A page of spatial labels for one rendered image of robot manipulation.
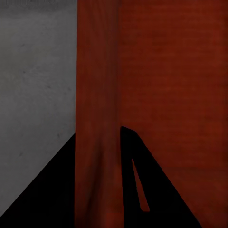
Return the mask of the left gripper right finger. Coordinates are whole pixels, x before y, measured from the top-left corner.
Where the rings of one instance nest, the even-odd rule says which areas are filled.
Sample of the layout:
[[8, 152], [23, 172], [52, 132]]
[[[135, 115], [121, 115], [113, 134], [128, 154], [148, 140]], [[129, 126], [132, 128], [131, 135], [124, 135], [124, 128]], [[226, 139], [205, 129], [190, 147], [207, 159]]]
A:
[[[139, 135], [120, 128], [124, 228], [202, 228]], [[133, 163], [150, 212], [140, 208]]]

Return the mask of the storage box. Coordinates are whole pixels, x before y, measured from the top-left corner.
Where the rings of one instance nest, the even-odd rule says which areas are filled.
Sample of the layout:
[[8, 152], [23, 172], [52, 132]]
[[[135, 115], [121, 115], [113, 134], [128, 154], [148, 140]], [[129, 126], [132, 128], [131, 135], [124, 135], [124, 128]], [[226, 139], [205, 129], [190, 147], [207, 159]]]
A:
[[228, 228], [228, 0], [77, 0], [74, 228], [124, 228], [122, 126]]

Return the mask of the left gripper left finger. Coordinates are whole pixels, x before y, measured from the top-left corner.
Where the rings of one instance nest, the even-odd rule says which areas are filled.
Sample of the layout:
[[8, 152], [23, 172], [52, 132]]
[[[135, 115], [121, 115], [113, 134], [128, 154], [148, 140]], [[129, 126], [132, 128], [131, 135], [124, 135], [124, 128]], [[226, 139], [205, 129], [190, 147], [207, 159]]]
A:
[[76, 133], [0, 217], [0, 228], [74, 228]]

